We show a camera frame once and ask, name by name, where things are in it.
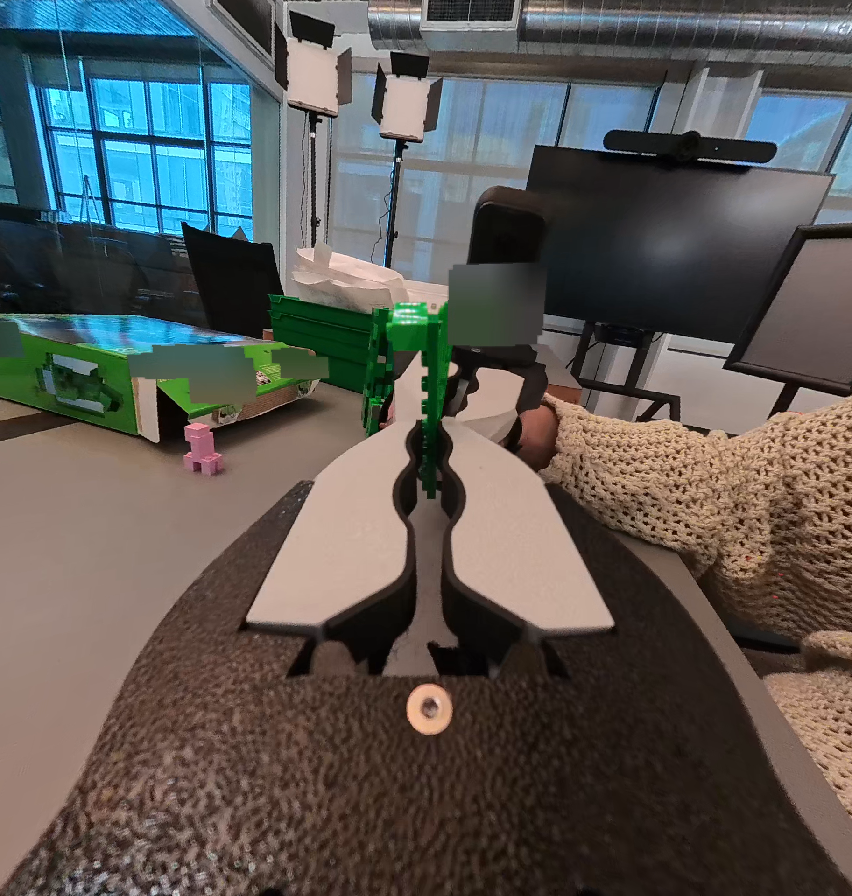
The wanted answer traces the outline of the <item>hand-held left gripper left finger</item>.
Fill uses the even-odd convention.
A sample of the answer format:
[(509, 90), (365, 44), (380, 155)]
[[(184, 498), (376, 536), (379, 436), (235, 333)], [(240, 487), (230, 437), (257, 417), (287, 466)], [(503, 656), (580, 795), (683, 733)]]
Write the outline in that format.
[(370, 671), (384, 665), (416, 609), (419, 421), (354, 445), (313, 481), (245, 625), (343, 644)]

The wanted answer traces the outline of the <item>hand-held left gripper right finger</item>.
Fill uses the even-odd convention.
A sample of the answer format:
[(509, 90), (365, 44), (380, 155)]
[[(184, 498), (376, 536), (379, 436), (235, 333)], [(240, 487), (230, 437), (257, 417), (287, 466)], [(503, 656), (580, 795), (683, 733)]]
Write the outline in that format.
[(440, 675), (490, 678), (510, 656), (566, 678), (556, 643), (609, 639), (615, 621), (549, 489), (465, 424), (442, 424), (441, 611), (456, 639)]

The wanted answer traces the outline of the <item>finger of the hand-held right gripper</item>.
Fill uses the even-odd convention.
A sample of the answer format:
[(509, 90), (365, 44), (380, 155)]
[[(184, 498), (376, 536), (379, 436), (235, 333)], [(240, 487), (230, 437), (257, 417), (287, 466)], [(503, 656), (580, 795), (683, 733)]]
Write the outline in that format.
[(390, 424), (411, 424), (427, 417), (424, 402), (427, 401), (429, 392), (428, 387), (423, 386), (423, 382), (429, 371), (424, 365), (422, 352), (403, 354), (409, 363), (394, 381), (389, 406)]
[(498, 368), (478, 368), (477, 388), (466, 396), (461, 424), (491, 442), (505, 442), (518, 419), (521, 376)]

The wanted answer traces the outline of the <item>green lego plate assembly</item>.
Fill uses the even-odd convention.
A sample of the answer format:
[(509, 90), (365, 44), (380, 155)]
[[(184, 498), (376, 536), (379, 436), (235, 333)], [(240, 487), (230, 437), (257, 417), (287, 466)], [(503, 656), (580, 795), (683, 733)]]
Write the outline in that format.
[(420, 353), (424, 372), (414, 377), (414, 398), (418, 418), (422, 420), (420, 481), (429, 499), (436, 497), (438, 488), (438, 431), (452, 355), (447, 317), (446, 306), (431, 310), (426, 303), (375, 308), (370, 317), (366, 355), (362, 424), (369, 437), (377, 432), (384, 403), (395, 389), (395, 384), (389, 382), (395, 371), (395, 353)]

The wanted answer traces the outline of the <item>person's right forearm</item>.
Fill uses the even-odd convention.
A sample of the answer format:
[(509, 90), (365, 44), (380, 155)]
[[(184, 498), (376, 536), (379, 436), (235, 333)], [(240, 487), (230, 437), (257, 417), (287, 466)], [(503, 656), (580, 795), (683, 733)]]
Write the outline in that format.
[(677, 553), (729, 618), (794, 643), (852, 633), (852, 396), (733, 438), (544, 401), (542, 476), (595, 520)]

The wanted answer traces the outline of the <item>pink lego pig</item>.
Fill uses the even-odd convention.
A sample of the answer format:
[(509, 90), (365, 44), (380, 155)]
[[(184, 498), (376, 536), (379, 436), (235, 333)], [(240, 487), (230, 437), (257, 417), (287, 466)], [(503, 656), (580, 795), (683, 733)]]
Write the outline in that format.
[(185, 441), (189, 451), (184, 455), (184, 467), (194, 473), (206, 476), (218, 475), (223, 471), (222, 455), (215, 450), (214, 433), (211, 427), (202, 423), (191, 423), (184, 428)]

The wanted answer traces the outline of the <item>green lego box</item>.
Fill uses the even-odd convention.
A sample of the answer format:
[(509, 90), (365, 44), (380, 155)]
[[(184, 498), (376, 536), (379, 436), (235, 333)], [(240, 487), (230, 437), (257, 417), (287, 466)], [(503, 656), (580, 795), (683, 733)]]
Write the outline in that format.
[(260, 417), (328, 371), (312, 350), (138, 315), (0, 314), (0, 398), (149, 442)]

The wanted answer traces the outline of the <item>person's right hand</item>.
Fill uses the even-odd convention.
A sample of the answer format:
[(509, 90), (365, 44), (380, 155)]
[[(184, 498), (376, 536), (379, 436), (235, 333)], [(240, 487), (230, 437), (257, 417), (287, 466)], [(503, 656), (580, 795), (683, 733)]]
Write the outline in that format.
[(519, 421), (517, 457), (530, 469), (540, 472), (556, 454), (559, 420), (555, 409), (544, 400), (537, 408), (523, 411)]

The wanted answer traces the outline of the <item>green plastic bins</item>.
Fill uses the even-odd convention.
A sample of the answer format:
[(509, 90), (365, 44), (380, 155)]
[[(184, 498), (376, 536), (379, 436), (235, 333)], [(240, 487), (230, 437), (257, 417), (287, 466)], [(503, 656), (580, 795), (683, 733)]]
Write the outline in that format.
[(270, 296), (270, 315), (276, 342), (313, 350), (329, 361), (329, 385), (364, 394), (378, 387), (387, 396), (394, 380), (393, 352), (384, 345), (375, 354), (375, 375), (370, 375), (370, 339), (375, 314), (318, 304), (297, 297)]

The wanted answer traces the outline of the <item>black television stand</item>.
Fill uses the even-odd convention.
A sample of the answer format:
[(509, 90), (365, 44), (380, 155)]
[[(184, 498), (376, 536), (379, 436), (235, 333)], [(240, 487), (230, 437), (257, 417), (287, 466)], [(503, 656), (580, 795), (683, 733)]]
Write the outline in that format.
[(608, 323), (582, 322), (569, 372), (582, 402), (596, 414), (646, 423), (681, 420), (681, 399), (655, 391), (649, 381), (669, 344), (669, 335)]

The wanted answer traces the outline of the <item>white paper bags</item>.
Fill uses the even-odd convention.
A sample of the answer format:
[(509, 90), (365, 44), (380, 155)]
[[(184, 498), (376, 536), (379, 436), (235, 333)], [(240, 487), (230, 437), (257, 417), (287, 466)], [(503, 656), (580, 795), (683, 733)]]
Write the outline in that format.
[(326, 243), (298, 248), (287, 296), (330, 308), (362, 312), (409, 300), (401, 275), (378, 264), (333, 252)]

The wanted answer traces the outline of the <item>studio light on stand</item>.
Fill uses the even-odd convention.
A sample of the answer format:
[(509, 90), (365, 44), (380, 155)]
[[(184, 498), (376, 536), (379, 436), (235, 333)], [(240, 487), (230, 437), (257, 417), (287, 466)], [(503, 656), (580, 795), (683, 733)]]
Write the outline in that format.
[(387, 73), (377, 65), (371, 118), (380, 136), (394, 143), (390, 193), (387, 202), (387, 233), (384, 267), (393, 261), (396, 239), (396, 206), (400, 191), (401, 163), (410, 144), (421, 144), (426, 134), (437, 128), (443, 79), (429, 77), (430, 58), (426, 55), (390, 52)]
[(310, 246), (317, 244), (317, 127), (325, 118), (337, 118), (352, 102), (352, 50), (333, 46), (335, 25), (289, 11), (288, 33), (274, 25), (275, 81), (287, 105), (307, 118), (308, 211)]

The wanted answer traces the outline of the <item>black video conference bar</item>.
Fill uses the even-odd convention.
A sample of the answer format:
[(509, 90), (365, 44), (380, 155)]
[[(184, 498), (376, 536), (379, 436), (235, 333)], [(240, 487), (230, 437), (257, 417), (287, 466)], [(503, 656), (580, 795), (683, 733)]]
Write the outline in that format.
[(655, 155), (676, 162), (720, 161), (764, 165), (778, 151), (775, 143), (759, 140), (738, 140), (706, 137), (696, 131), (655, 133), (611, 130), (603, 138), (607, 151)]

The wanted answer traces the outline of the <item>white air vent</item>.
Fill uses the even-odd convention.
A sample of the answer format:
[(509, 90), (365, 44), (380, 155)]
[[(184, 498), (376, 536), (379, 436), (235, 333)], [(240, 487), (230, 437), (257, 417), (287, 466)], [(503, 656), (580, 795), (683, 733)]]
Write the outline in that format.
[(515, 31), (521, 1), (423, 1), (420, 27), (437, 31)]

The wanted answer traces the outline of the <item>black framed monitor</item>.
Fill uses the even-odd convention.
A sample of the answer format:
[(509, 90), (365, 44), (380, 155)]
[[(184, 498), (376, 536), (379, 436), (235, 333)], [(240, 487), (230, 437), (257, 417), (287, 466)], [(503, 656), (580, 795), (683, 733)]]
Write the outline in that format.
[(852, 222), (795, 230), (723, 366), (782, 385), (769, 418), (801, 388), (852, 395)]

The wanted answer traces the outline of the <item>large paned window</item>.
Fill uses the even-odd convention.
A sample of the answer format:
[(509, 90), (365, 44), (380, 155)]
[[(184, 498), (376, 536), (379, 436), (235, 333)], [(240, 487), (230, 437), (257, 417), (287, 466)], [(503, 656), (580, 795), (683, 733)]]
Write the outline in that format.
[(251, 88), (80, 72), (31, 88), (49, 201), (65, 222), (180, 236), (184, 223), (253, 237)]

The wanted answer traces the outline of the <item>cream knitted sweater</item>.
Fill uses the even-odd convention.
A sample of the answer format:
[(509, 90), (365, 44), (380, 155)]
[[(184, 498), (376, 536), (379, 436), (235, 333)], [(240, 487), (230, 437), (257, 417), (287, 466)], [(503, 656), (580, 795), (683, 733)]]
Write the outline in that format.
[(801, 660), (766, 687), (852, 818), (852, 633), (813, 633)]

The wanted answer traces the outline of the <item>silver ventilation duct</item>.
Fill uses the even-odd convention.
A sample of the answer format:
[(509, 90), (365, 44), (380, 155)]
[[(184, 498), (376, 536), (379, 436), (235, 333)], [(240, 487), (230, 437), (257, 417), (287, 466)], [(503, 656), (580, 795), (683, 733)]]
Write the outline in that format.
[(424, 30), (421, 4), (369, 2), (374, 47), (852, 66), (852, 1), (521, 1), (515, 31)]

